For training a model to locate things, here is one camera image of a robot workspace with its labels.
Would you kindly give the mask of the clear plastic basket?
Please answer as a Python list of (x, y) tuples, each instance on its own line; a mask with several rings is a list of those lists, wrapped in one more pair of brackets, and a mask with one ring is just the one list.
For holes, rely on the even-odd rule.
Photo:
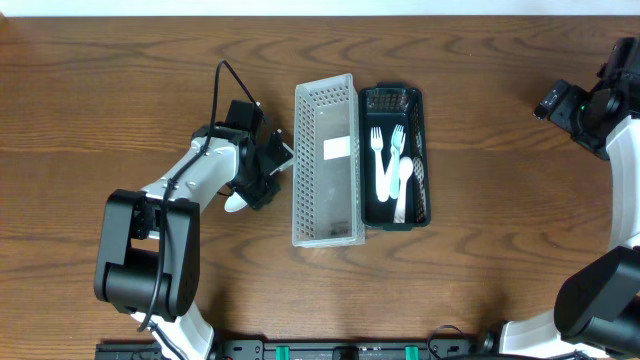
[(361, 245), (358, 100), (350, 73), (295, 89), (292, 244)]

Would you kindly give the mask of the white plastic spoon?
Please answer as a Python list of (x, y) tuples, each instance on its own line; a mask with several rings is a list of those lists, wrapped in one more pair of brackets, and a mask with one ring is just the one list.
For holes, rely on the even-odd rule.
[(406, 222), (407, 183), (413, 174), (413, 162), (410, 157), (402, 157), (399, 162), (399, 192), (394, 212), (395, 223)]
[(247, 202), (238, 194), (230, 195), (224, 204), (224, 210), (228, 213), (234, 213), (242, 210), (247, 206)]

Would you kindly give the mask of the white plastic fork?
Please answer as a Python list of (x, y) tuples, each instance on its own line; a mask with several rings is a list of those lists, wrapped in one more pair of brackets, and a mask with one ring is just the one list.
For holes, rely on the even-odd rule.
[(397, 168), (397, 160), (398, 160), (398, 152), (394, 146), (391, 146), (389, 164), (384, 173), (385, 185), (388, 191), (391, 191), (391, 188), (392, 188), (393, 175), (394, 175), (394, 171)]
[(385, 170), (382, 161), (382, 150), (384, 148), (384, 140), (381, 129), (379, 127), (371, 128), (371, 149), (374, 152), (375, 167), (375, 190), (379, 202), (384, 203), (388, 200), (389, 189), (386, 182)]

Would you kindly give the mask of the black plastic basket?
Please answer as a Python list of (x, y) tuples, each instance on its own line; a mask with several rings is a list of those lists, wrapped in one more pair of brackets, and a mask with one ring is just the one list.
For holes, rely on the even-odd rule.
[[(359, 135), (361, 146), (360, 194), (362, 220), (370, 227), (386, 231), (409, 231), (431, 222), (426, 130), (422, 93), (402, 83), (379, 83), (359, 92)], [(410, 157), (413, 174), (407, 183), (406, 222), (395, 223), (396, 200), (378, 201), (375, 190), (374, 152), (371, 128), (379, 127), (384, 140), (384, 170), (390, 159), (394, 128), (403, 125), (405, 144), (402, 157)]]

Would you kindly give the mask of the pale green plastic fork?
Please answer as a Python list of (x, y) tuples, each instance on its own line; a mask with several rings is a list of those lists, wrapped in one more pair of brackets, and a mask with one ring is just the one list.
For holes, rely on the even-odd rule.
[(405, 131), (403, 125), (397, 125), (394, 128), (391, 137), (391, 175), (390, 175), (390, 189), (389, 196), (391, 199), (397, 199), (399, 195), (399, 162), (400, 155), (404, 151), (405, 144)]

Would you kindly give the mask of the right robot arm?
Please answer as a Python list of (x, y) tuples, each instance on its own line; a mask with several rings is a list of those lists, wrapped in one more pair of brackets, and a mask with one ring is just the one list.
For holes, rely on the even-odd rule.
[(589, 91), (557, 81), (534, 110), (612, 171), (607, 252), (569, 277), (552, 310), (504, 323), (478, 349), (500, 357), (639, 355), (639, 40), (616, 41)]

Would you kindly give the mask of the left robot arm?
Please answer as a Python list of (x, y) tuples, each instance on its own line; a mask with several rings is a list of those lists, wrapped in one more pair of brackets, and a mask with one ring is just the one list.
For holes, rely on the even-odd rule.
[(258, 141), (266, 118), (255, 102), (232, 101), (225, 121), (194, 132), (188, 152), (139, 191), (106, 202), (94, 292), (149, 330), (152, 343), (108, 343), (98, 359), (222, 359), (225, 347), (194, 298), (200, 275), (200, 220), (220, 189), (225, 209), (254, 210), (278, 192), (277, 173), (293, 162), (279, 132)]

